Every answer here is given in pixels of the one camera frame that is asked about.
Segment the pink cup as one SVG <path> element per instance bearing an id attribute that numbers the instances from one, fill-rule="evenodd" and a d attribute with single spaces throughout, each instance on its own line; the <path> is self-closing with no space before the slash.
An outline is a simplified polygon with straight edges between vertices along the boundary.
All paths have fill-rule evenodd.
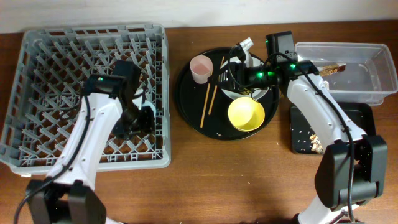
<path id="1" fill-rule="evenodd" d="M 213 71 L 213 62 L 205 55 L 197 55 L 191 59 L 189 67 L 193 80 L 197 84 L 204 84 Z"/>

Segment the yellow bowl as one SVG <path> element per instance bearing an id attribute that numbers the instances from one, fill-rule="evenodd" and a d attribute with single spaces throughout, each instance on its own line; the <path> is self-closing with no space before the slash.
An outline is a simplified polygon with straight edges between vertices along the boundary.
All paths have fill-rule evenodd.
<path id="1" fill-rule="evenodd" d="M 228 107 L 229 122 L 241 132 L 256 130 L 263 124 L 265 118 L 264 107 L 252 98 L 237 98 Z"/>

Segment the brown Nescafe Gold sachet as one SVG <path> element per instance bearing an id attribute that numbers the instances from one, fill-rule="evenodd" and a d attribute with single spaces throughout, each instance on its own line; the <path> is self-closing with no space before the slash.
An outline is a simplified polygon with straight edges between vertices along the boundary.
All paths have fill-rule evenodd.
<path id="1" fill-rule="evenodd" d="M 332 75 L 338 72 L 343 72 L 346 69 L 345 63 L 335 63 L 317 68 L 321 77 Z"/>

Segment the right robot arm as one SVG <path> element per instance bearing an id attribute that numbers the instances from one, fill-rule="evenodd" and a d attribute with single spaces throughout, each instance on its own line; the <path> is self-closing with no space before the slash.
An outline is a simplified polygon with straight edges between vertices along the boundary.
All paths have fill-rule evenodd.
<path id="1" fill-rule="evenodd" d="M 316 196 L 294 223 L 338 223 L 384 191 L 387 144 L 368 135 L 341 109 L 325 87 L 318 68 L 299 59 L 290 31 L 266 36 L 267 59 L 255 66 L 250 38 L 229 50 L 219 84 L 232 92 L 277 87 L 304 115 L 325 147 L 315 175 Z"/>

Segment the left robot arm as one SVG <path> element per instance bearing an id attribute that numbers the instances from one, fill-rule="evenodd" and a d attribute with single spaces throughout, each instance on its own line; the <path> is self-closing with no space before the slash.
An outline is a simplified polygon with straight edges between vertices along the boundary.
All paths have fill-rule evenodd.
<path id="1" fill-rule="evenodd" d="M 24 205 L 34 223 L 114 223 L 95 194 L 95 179 L 110 135 L 131 140 L 154 132 L 155 106 L 144 99 L 140 76 L 140 67 L 125 60 L 111 75 L 90 75 L 64 150 L 45 179 L 29 182 L 14 223 Z"/>

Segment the grey dishwasher rack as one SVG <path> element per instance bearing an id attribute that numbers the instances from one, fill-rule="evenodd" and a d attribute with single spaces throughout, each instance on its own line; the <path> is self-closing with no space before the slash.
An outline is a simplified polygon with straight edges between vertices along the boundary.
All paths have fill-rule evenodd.
<path id="1" fill-rule="evenodd" d="M 23 177 L 46 174 L 72 132 L 83 82 L 92 74 L 110 75 L 118 60 L 141 69 L 140 86 L 154 105 L 155 127 L 127 141 L 110 137 L 99 170 L 167 167 L 169 45 L 159 24 L 27 31 L 1 134 L 1 162 Z"/>

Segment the clear plastic waste bin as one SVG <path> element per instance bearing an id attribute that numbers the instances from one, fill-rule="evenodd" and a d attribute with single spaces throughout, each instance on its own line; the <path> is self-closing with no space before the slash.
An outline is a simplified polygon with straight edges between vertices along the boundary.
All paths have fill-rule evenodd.
<path id="1" fill-rule="evenodd" d="M 318 68 L 346 65 L 342 72 L 323 77 L 338 102 L 380 105 L 397 93 L 397 70 L 385 44 L 298 42 L 295 51 L 299 60 L 310 60 Z"/>

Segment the left wooden chopstick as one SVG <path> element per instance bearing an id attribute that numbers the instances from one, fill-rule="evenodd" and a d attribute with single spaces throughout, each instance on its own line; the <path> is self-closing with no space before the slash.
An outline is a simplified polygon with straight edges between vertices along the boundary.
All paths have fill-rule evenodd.
<path id="1" fill-rule="evenodd" d="M 203 128 L 203 125 L 204 125 L 204 120 L 205 120 L 205 115 L 206 115 L 206 108 L 207 108 L 207 104 L 208 104 L 208 97 L 209 97 L 209 93 L 210 93 L 210 88 L 211 88 L 211 81 L 208 82 L 207 89 L 206 89 L 205 102 L 204 102 L 204 105 L 203 105 L 203 112 L 202 112 L 202 115 L 201 115 L 200 128 Z"/>

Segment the wooden chopstick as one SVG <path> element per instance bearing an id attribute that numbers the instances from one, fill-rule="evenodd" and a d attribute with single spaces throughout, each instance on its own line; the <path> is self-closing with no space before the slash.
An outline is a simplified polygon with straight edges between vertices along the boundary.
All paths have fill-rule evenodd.
<path id="1" fill-rule="evenodd" d="M 221 63 L 220 63 L 219 70 L 221 70 L 221 68 L 222 68 L 222 66 L 223 66 L 223 63 L 224 63 L 224 56 L 223 56 L 223 58 L 221 59 Z M 211 103 L 210 103 L 208 115 L 211 115 L 211 112 L 212 112 L 212 109 L 213 109 L 213 103 L 214 103 L 214 100 L 215 100 L 215 96 L 216 96 L 217 89 L 218 89 L 218 86 L 217 86 L 217 84 L 215 83 L 215 87 L 214 87 L 213 94 L 212 94 L 212 97 L 211 97 Z"/>
<path id="2" fill-rule="evenodd" d="M 204 120 L 205 120 L 205 115 L 206 115 L 206 108 L 207 108 L 207 104 L 208 104 L 208 97 L 209 97 L 209 93 L 210 93 L 210 88 L 211 88 L 211 81 L 208 82 L 207 89 L 206 89 L 205 102 L 204 102 L 204 105 L 203 105 L 203 112 L 202 112 L 202 115 L 201 115 L 200 128 L 203 128 L 203 125 L 204 125 Z"/>

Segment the grey plate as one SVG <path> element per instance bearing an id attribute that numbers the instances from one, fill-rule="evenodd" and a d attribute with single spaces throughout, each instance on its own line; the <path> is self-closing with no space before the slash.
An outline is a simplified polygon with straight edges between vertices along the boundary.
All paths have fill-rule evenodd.
<path id="1" fill-rule="evenodd" d="M 229 77 L 227 63 L 227 59 L 224 59 L 224 62 L 220 65 L 220 74 L 217 79 L 218 87 L 221 88 L 226 96 L 232 100 L 240 97 L 253 97 L 255 100 L 260 100 L 269 91 L 269 88 L 263 90 L 260 88 L 255 88 L 253 90 L 238 90 L 237 84 Z"/>

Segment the right wooden chopstick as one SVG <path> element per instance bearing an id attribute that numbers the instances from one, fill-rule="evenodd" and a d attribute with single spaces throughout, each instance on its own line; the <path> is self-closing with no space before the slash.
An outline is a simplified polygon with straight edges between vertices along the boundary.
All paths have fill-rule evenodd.
<path id="1" fill-rule="evenodd" d="M 221 70 L 221 68 L 222 68 L 222 66 L 223 66 L 223 63 L 224 63 L 224 56 L 223 56 L 223 58 L 221 59 L 221 63 L 220 63 L 219 70 Z M 218 86 L 217 86 L 217 84 L 215 83 L 215 87 L 214 87 L 213 94 L 212 94 L 212 97 L 211 97 L 211 103 L 210 103 L 208 115 L 211 115 L 211 112 L 212 112 L 212 109 L 213 109 L 213 103 L 214 103 L 214 100 L 215 100 L 215 96 L 216 96 L 217 89 L 218 89 Z"/>

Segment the round black tray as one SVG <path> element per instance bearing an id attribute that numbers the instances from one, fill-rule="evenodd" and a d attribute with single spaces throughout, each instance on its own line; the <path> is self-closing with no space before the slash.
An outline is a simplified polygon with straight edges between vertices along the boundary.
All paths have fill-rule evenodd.
<path id="1" fill-rule="evenodd" d="M 279 89 L 271 88 L 258 99 L 266 112 L 265 120 L 261 126 L 250 132 L 241 132 L 233 127 L 228 119 L 228 107 L 233 102 L 220 89 L 217 90 L 213 102 L 212 112 L 202 119 L 205 96 L 211 100 L 214 88 L 207 89 L 207 84 L 197 84 L 187 63 L 177 77 L 175 86 L 175 102 L 182 118 L 196 131 L 217 140 L 238 140 L 248 138 L 265 128 L 275 115 L 279 104 Z"/>

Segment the food scraps and rice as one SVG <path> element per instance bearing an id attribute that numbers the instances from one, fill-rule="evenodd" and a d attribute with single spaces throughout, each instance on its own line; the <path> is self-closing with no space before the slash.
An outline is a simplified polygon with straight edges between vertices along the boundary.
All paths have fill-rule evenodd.
<path id="1" fill-rule="evenodd" d="M 316 134 L 310 136 L 311 140 L 311 151 L 316 154 L 324 154 L 323 146 Z"/>

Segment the black rectangular tray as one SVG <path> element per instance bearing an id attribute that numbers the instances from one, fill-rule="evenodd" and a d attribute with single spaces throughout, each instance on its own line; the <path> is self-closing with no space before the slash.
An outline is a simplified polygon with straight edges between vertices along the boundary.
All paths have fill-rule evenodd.
<path id="1" fill-rule="evenodd" d="M 376 135 L 373 112 L 365 103 L 338 103 L 347 116 L 368 136 Z M 311 151 L 310 136 L 314 135 L 312 127 L 305 119 L 302 112 L 294 105 L 290 106 L 290 133 L 292 139 L 292 152 L 298 154 L 316 154 Z"/>

